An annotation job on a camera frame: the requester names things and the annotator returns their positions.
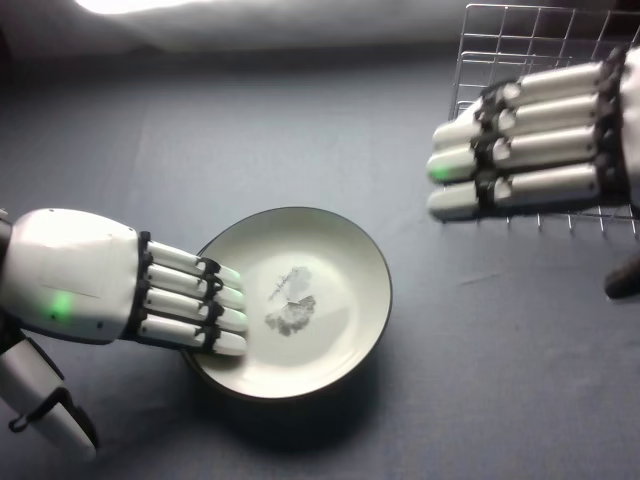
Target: green light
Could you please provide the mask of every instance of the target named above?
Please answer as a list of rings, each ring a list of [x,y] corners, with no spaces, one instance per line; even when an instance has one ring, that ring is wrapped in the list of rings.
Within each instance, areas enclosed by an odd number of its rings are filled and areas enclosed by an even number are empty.
[[[431,176],[441,182],[449,179],[449,173],[450,172],[447,167],[434,167],[431,169]]]
[[[73,294],[71,292],[56,292],[49,308],[49,317],[58,322],[68,323],[72,307]]]

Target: wire basket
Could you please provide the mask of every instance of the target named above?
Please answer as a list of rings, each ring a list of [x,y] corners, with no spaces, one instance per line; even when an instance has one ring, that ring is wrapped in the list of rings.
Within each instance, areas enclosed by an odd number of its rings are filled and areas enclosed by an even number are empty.
[[[613,47],[630,47],[639,40],[640,12],[469,4],[460,34],[449,119],[466,110],[494,82],[602,60]],[[613,224],[629,225],[636,238],[640,230],[630,206],[596,207],[565,217],[570,231],[579,219],[598,221],[603,235]],[[538,228],[544,218],[538,215]]]

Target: round bowl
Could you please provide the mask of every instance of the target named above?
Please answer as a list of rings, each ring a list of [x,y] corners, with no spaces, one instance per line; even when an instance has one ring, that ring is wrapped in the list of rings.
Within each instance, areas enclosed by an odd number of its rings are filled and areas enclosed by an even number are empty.
[[[258,213],[200,255],[242,276],[247,354],[185,356],[205,381],[234,394],[276,400],[321,390],[362,362],[389,321],[391,276],[380,249],[334,213]]]

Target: robotic hand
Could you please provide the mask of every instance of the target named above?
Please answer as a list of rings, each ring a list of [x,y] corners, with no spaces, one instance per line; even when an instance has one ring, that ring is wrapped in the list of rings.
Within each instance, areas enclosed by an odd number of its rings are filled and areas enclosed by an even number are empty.
[[[466,221],[630,204],[640,212],[640,49],[492,85],[433,136],[428,209]],[[640,293],[640,259],[605,282]]]
[[[0,398],[18,418],[80,458],[98,438],[64,377],[22,329],[73,342],[115,339],[242,355],[247,330],[237,272],[72,210],[0,220]]]

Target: dark plate rim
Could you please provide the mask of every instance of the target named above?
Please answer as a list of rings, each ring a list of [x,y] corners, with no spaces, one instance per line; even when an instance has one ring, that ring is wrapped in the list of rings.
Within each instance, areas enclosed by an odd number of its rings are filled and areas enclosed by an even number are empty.
[[[204,370],[202,369],[202,367],[200,367],[198,362],[195,360],[194,354],[192,352],[190,352],[188,350],[181,350],[182,356],[185,359],[185,361],[187,362],[187,364],[198,374],[198,376],[200,378],[202,378],[205,381],[206,384],[208,384],[209,386],[215,388],[216,390],[222,391],[222,392],[224,392],[224,393],[226,393],[228,395],[231,395],[233,397],[236,397],[236,398],[239,398],[239,399],[242,399],[242,400],[251,400],[251,401],[257,401],[257,402],[261,402],[261,403],[262,402],[264,402],[264,403],[272,403],[272,402],[301,400],[301,399],[316,395],[319,392],[327,390],[327,389],[335,386],[336,384],[348,379],[353,374],[353,372],[356,371],[358,369],[358,367],[360,365],[362,365],[362,363],[367,358],[369,358],[371,353],[376,349],[376,347],[380,343],[380,339],[384,336],[384,333],[387,330],[387,326],[389,325],[389,319],[391,318],[391,310],[392,310],[392,307],[393,307],[393,281],[391,279],[391,271],[389,270],[389,264],[387,263],[387,259],[385,258],[384,254],[382,253],[382,250],[380,250],[380,247],[375,242],[375,240],[371,237],[371,235],[369,235],[362,227],[360,227],[355,222],[349,220],[348,218],[346,218],[346,217],[344,217],[344,216],[342,216],[342,215],[340,215],[338,213],[331,212],[329,210],[325,210],[325,209],[322,209],[322,208],[315,208],[315,207],[300,207],[300,206],[296,207],[296,206],[294,206],[294,207],[271,208],[269,210],[263,210],[262,212],[254,213],[253,215],[249,215],[248,217],[245,217],[245,218],[237,221],[236,223],[234,223],[230,227],[225,228],[222,232],[220,232],[218,235],[216,235],[212,240],[207,242],[207,244],[200,249],[200,251],[197,253],[197,255],[201,256],[204,253],[204,251],[207,248],[209,248],[209,245],[211,245],[213,242],[215,242],[221,235],[225,234],[228,230],[231,230],[236,225],[238,225],[238,224],[240,224],[240,223],[242,223],[242,222],[244,222],[246,220],[249,220],[250,218],[256,217],[258,215],[263,215],[265,213],[274,212],[274,211],[277,211],[277,210],[295,210],[295,209],[299,209],[299,210],[315,210],[315,211],[318,211],[318,212],[328,213],[329,215],[334,215],[336,217],[339,217],[339,218],[351,223],[353,226],[355,226],[357,229],[359,229],[362,233],[365,234],[365,236],[371,241],[371,243],[373,243],[373,246],[376,247],[376,250],[378,250],[378,253],[380,254],[380,258],[382,258],[382,262],[384,263],[384,267],[387,270],[387,278],[389,279],[389,308],[387,309],[387,317],[385,318],[382,330],[380,331],[380,334],[378,335],[378,338],[376,339],[374,344],[371,346],[371,348],[369,349],[367,354],[364,357],[362,357],[362,359],[358,363],[356,363],[351,370],[349,370],[342,377],[339,377],[336,380],[334,380],[333,382],[328,383],[324,387],[320,387],[320,388],[318,388],[316,390],[312,390],[310,392],[301,393],[300,395],[293,395],[293,396],[289,396],[289,397],[264,398],[264,397],[256,397],[256,396],[253,396],[253,395],[247,395],[246,393],[236,392],[235,390],[232,390],[232,389],[230,389],[228,387],[225,387],[221,383],[216,382],[213,378],[211,378],[209,375],[207,375],[204,372]]]

